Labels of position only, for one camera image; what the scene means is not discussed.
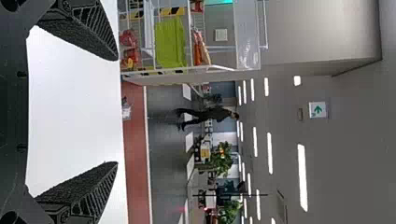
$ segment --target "red floor stripe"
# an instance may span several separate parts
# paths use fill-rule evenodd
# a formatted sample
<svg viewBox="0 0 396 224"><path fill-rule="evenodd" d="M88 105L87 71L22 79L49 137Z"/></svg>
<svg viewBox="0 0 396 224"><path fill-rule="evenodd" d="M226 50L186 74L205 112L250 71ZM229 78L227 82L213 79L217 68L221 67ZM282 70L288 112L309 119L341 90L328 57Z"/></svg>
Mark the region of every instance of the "red floor stripe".
<svg viewBox="0 0 396 224"><path fill-rule="evenodd" d="M132 119L123 122L128 217L130 224L149 224L149 183L143 87L123 82L122 97L134 104Z"/></svg>

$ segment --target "green plant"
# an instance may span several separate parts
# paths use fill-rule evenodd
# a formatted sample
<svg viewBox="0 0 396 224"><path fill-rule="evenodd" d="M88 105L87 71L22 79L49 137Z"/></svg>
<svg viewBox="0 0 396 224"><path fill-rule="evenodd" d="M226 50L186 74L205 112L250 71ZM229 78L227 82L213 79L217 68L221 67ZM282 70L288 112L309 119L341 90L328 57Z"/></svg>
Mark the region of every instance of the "green plant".
<svg viewBox="0 0 396 224"><path fill-rule="evenodd" d="M216 169L217 176L228 175L228 170L233 165L231 158L231 144L228 142L219 143L218 149L210 155L210 164Z"/></svg>
<svg viewBox="0 0 396 224"><path fill-rule="evenodd" d="M238 201L229 201L219 210L219 224L233 224L242 204Z"/></svg>

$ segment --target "shelving unit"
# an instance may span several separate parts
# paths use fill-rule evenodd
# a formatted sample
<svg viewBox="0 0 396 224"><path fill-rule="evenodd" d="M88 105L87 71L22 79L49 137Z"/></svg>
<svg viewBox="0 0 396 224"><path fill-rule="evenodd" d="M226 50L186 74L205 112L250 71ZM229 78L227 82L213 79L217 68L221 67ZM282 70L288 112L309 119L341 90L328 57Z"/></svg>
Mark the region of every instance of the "shelving unit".
<svg viewBox="0 0 396 224"><path fill-rule="evenodd" d="M236 64L197 64L194 54L193 30L202 34L206 30L205 6L199 12L191 7L192 0L126 0L125 10L119 12L120 35L132 33L135 45L120 43L121 67L124 80L172 84L179 76L180 82L194 82L195 76L215 76L220 72L261 69L260 27L257 0L233 1L233 45L206 46L210 58L217 53L233 52Z"/></svg>

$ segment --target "walking person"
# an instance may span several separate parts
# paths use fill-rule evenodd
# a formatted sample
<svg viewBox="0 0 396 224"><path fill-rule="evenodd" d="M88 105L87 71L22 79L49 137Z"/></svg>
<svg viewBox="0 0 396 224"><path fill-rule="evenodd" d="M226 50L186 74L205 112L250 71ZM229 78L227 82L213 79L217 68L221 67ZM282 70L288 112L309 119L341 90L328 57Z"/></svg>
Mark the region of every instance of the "walking person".
<svg viewBox="0 0 396 224"><path fill-rule="evenodd" d="M199 124L199 123L205 122L209 119L215 119L218 123L224 121L228 117L230 117L232 119L239 119L239 115L237 113L234 113L233 111L228 110L228 109L224 109L220 106L208 108L204 111L195 111L195 110L191 110L191 109L178 108L175 110L175 112L177 113L178 117L180 117L184 113L187 113L187 114L190 114L190 115L196 117L196 119L193 119L193 120L190 120L187 122L182 122L181 124L177 125L177 127L179 129L181 128L181 130L183 130L183 131L186 128L186 126L188 126L188 125Z"/></svg>

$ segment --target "ceiling light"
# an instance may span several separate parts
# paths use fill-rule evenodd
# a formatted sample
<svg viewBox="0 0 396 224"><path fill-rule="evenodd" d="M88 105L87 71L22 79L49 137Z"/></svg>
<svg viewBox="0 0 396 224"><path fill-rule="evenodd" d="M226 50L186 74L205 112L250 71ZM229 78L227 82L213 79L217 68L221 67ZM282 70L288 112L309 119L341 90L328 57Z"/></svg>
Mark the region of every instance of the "ceiling light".
<svg viewBox="0 0 396 224"><path fill-rule="evenodd" d="M238 86L238 96L239 96L239 105L242 105L242 90L241 87Z"/></svg>
<svg viewBox="0 0 396 224"><path fill-rule="evenodd" d="M245 218L248 218L248 203L247 203L247 199L244 199L244 215L245 215Z"/></svg>
<svg viewBox="0 0 396 224"><path fill-rule="evenodd" d="M245 163L244 162L242 162L242 180L246 181L246 178L245 178Z"/></svg>
<svg viewBox="0 0 396 224"><path fill-rule="evenodd" d="M272 155L272 135L267 133L267 148L268 148L268 172L270 175L274 172L273 155Z"/></svg>
<svg viewBox="0 0 396 224"><path fill-rule="evenodd" d="M248 102L248 97L247 97L247 82L244 80L244 104Z"/></svg>
<svg viewBox="0 0 396 224"><path fill-rule="evenodd" d="M301 85L301 77L300 76L293 77L293 80L294 80L294 86L300 86Z"/></svg>
<svg viewBox="0 0 396 224"><path fill-rule="evenodd" d="M257 207L257 219L262 220L262 203L260 201L260 191L256 189L256 207Z"/></svg>
<svg viewBox="0 0 396 224"><path fill-rule="evenodd" d="M251 198L251 181L250 181L250 173L247 173L247 193Z"/></svg>
<svg viewBox="0 0 396 224"><path fill-rule="evenodd" d="M239 120L236 121L236 135L239 137Z"/></svg>
<svg viewBox="0 0 396 224"><path fill-rule="evenodd" d="M254 101L254 79L250 80L251 101Z"/></svg>
<svg viewBox="0 0 396 224"><path fill-rule="evenodd" d="M257 129L253 127L253 149L254 149L254 157L259 156L259 151L257 149Z"/></svg>
<svg viewBox="0 0 396 224"><path fill-rule="evenodd" d="M244 123L241 122L241 142L244 142Z"/></svg>
<svg viewBox="0 0 396 224"><path fill-rule="evenodd" d="M270 86L268 84L268 77L264 78L264 95L269 96L270 94Z"/></svg>
<svg viewBox="0 0 396 224"><path fill-rule="evenodd" d="M238 155L238 168L239 168L239 173L242 172L242 160L241 160L241 156Z"/></svg>
<svg viewBox="0 0 396 224"><path fill-rule="evenodd" d="M308 211L308 192L306 186L305 146L298 145L298 174L300 180L300 205L305 212Z"/></svg>

